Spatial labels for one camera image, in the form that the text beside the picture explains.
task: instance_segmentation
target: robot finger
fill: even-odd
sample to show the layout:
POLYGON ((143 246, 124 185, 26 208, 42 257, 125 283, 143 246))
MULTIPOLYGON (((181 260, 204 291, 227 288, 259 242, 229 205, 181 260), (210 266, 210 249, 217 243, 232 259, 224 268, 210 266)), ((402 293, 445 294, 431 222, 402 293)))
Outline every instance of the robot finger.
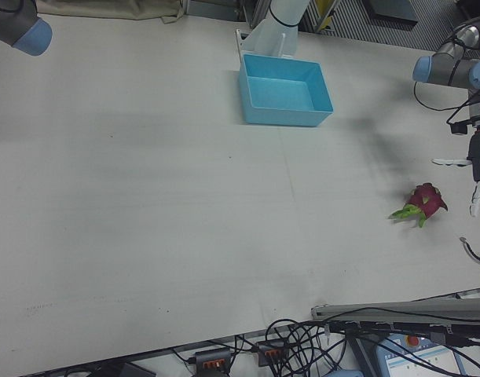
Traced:
POLYGON ((480 208, 480 181, 475 185, 474 195, 472 195, 472 203, 470 205, 470 216, 477 216, 480 208))

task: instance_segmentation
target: electrical wire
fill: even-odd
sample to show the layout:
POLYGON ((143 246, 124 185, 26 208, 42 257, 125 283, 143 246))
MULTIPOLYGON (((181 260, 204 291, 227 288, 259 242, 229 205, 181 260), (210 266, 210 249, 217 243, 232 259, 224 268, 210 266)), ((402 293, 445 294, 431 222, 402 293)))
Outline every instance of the electrical wire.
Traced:
POLYGON ((463 47, 465 50, 480 51, 480 47, 473 47, 473 46, 466 45, 461 39, 458 39, 456 37, 450 38, 447 42, 452 42, 455 45, 463 47))
POLYGON ((467 354, 457 350, 455 347, 451 347, 451 346, 447 346, 447 345, 444 345, 445 348, 449 349, 449 350, 452 350, 454 353, 457 353, 458 355, 460 355, 463 359, 466 359, 467 361, 469 361, 470 363, 472 363, 473 365, 475 365, 478 369, 480 369, 480 364, 475 361, 474 359, 472 359, 471 357, 469 357, 467 354))
POLYGON ((229 373, 231 372, 231 368, 233 367, 233 364, 236 360, 236 357, 241 353, 241 352, 244 352, 243 349, 244 349, 244 346, 245 346, 245 341, 244 339, 242 339, 241 341, 241 347, 238 348, 238 338, 240 336, 239 335, 235 335, 234 336, 234 353, 233 353, 233 356, 231 357, 231 363, 229 364, 229 370, 227 372, 227 375, 229 375, 229 373))
POLYGON ((465 102, 463 102, 460 106, 458 106, 458 108, 454 111, 454 113, 452 113, 451 116, 448 117, 445 122, 450 126, 452 126, 454 123, 451 123, 451 119, 453 119, 456 116, 456 114, 461 111, 462 108, 471 104, 471 101, 474 98, 476 98, 479 94, 480 94, 480 88, 476 90, 475 93, 473 93, 471 96, 469 96, 469 98, 465 102))
POLYGON ((189 372, 191 375, 194 375, 194 373, 192 373, 192 371, 189 369, 189 364, 190 363, 190 359, 185 359, 184 357, 180 356, 178 354, 178 352, 176 350, 174 350, 173 348, 170 348, 170 351, 174 353, 174 355, 176 357, 178 357, 183 363, 184 363, 184 366, 185 366, 185 369, 187 369, 187 372, 189 372))
POLYGON ((272 348, 284 351, 276 360, 268 360, 273 376, 292 377, 301 375, 310 377, 311 368, 316 366, 318 367, 318 377, 321 377, 317 362, 322 359, 329 363, 331 370, 340 368, 339 362, 336 362, 329 352, 344 343, 346 339, 341 339, 324 350, 320 342, 320 337, 323 334, 324 332, 318 326, 299 323, 286 318, 271 324, 265 333, 265 340, 268 344, 271 343, 272 348), (283 334, 279 330, 282 325, 286 328, 286 330, 283 330, 283 334), (275 335, 276 338, 270 339, 269 335, 275 335))
MULTIPOLYGON (((395 341, 393 341, 393 340, 391 340, 391 339, 389 339, 389 338, 386 338, 385 340, 387 340, 388 342, 392 343, 394 346, 398 346, 398 348, 400 348, 401 350, 403 350, 403 351, 405 351, 405 352, 407 352, 407 353, 412 353, 410 350, 408 350, 408 349, 405 348, 404 346, 396 343, 395 341)), ((475 365, 477 368, 480 369, 480 364, 479 364, 477 361, 475 361, 474 359, 472 359, 471 357, 467 356, 465 353, 460 352, 460 351, 458 351, 458 350, 455 350, 454 347, 451 347, 451 346, 446 346, 446 345, 443 345, 443 346, 444 346, 445 348, 447 348, 448 350, 451 350, 451 351, 453 351, 454 353, 459 354, 461 357, 467 359, 467 360, 470 361, 473 365, 475 365)), ((426 360, 424 360, 424 359, 421 358, 421 357, 416 356, 414 353, 412 353, 412 355, 413 355, 417 360, 422 361, 422 362, 426 363, 427 365, 430 365, 430 366, 434 366, 434 367, 435 367, 435 365, 431 364, 429 361, 426 361, 426 360)))
POLYGON ((339 359, 337 360, 337 366, 339 366, 339 364, 341 364, 341 361, 343 361, 344 354, 346 353, 346 345, 348 344, 346 339, 343 339, 342 342, 343 342, 343 348, 341 349, 341 354, 339 355, 339 359))
POLYGON ((470 247, 470 244, 468 243, 467 239, 465 237, 460 237, 460 241, 463 242, 463 245, 466 247, 468 253, 480 262, 480 257, 478 255, 476 255, 476 253, 474 253, 474 251, 470 247))
POLYGON ((249 346, 251 346, 252 347, 252 352, 253 352, 253 349, 257 347, 254 343, 246 340, 244 335, 237 335, 237 337, 240 338, 244 343, 247 343, 249 346))
POLYGON ((446 112, 448 110, 456 110, 458 107, 457 106, 454 106, 452 108, 432 108, 431 106, 428 106, 427 104, 423 103, 419 98, 418 98, 418 94, 416 92, 416 87, 418 85, 418 82, 414 82, 414 88, 412 89, 412 94, 414 95, 414 98, 416 99, 416 101, 421 105, 423 106, 424 108, 427 108, 429 110, 433 110, 434 112, 446 112))
POLYGON ((354 335, 354 334, 347 334, 348 336, 352 336, 353 338, 356 338, 356 339, 360 339, 360 340, 364 340, 366 342, 370 342, 370 343, 373 343, 381 348, 383 348, 384 350, 387 350, 388 352, 391 352, 392 354, 398 356, 398 357, 401 357, 402 359, 404 360, 407 360, 407 361, 410 361, 412 362, 413 364, 416 364, 420 367, 423 367, 423 368, 426 368, 426 369, 430 369, 431 371, 433 372, 437 372, 437 373, 442 373, 443 375, 448 375, 450 377, 479 377, 479 376, 475 376, 475 375, 461 375, 460 373, 453 373, 453 372, 449 372, 449 371, 446 371, 445 369, 442 369, 442 368, 439 368, 439 367, 436 367, 434 366, 433 364, 429 363, 428 361, 424 360, 424 359, 421 359, 420 357, 416 356, 413 352, 411 352, 410 350, 407 350, 406 348, 398 345, 397 343, 395 343, 395 346, 398 347, 398 348, 401 348, 403 349, 409 356, 412 356, 411 357, 407 357, 405 356, 404 354, 396 351, 396 350, 392 350, 390 347, 388 346, 385 346, 384 344, 380 343, 380 342, 376 342, 375 340, 372 340, 372 339, 369 339, 369 338, 365 338, 363 336, 360 336, 360 335, 354 335))
POLYGON ((365 310, 378 310, 381 312, 387 312, 387 313, 396 313, 396 314, 405 314, 413 317, 427 317, 427 318, 435 318, 438 320, 452 320, 452 321, 457 321, 457 322, 464 322, 464 323, 469 323, 469 324, 480 324, 480 320, 471 320, 468 318, 455 318, 455 317, 445 317, 445 316, 438 316, 435 314, 427 314, 427 313, 412 313, 412 312, 403 312, 401 310, 395 310, 395 309, 386 309, 386 308, 380 308, 377 306, 365 306, 363 308, 358 308, 358 309, 353 309, 353 310, 348 310, 346 312, 342 312, 339 314, 335 314, 334 316, 327 317, 323 320, 313 320, 313 321, 307 321, 306 324, 312 324, 315 326, 320 326, 323 327, 326 323, 329 321, 339 318, 341 316, 347 315, 347 314, 354 314, 358 312, 363 312, 365 310))
MULTIPOLYGON (((245 343, 247 344, 250 344, 252 345, 252 343, 248 342, 246 339, 240 337, 239 335, 236 335, 237 337, 239 337, 241 340, 243 340, 245 343)), ((237 348, 235 346, 228 346, 227 344, 224 344, 224 343, 220 343, 220 342, 216 342, 214 340, 207 340, 208 343, 211 343, 211 344, 215 344, 216 346, 222 346, 222 347, 225 347, 225 348, 229 348, 230 350, 233 350, 235 352, 251 352, 251 350, 248 350, 248 349, 244 349, 244 348, 237 348)))

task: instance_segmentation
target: white tabletop surface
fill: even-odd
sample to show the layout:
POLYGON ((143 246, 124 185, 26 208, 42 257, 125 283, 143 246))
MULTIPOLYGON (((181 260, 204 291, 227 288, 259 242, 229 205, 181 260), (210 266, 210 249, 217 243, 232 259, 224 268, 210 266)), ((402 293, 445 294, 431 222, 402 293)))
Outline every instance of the white tabletop surface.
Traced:
POLYGON ((414 101, 424 52, 300 35, 335 113, 256 126, 239 24, 44 18, 43 56, 0 42, 0 377, 480 287, 471 168, 430 162, 469 136, 414 101), (449 212, 389 220, 426 181, 449 212))

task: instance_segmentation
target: metal grating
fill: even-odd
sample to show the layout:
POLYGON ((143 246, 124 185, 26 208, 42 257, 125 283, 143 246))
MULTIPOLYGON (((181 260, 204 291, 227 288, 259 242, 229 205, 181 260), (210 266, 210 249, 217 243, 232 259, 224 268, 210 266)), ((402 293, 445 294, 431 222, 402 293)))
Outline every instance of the metal grating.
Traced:
POLYGON ((342 0, 323 35, 436 51, 453 28, 464 21, 453 0, 411 0, 416 26, 370 20, 361 0, 342 0))

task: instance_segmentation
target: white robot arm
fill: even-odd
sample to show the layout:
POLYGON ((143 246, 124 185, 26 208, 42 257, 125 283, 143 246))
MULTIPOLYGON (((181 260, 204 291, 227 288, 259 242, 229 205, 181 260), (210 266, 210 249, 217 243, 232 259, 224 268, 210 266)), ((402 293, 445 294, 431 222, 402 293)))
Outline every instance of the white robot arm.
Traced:
POLYGON ((465 59, 468 50, 480 51, 480 17, 457 27, 433 56, 421 57, 412 78, 417 82, 468 89, 468 100, 447 121, 453 134, 466 134, 468 125, 475 129, 467 158, 432 161, 438 165, 473 166, 475 190, 470 214, 475 217, 480 210, 480 60, 465 59), (451 119, 463 106, 468 106, 470 117, 452 123, 451 119))

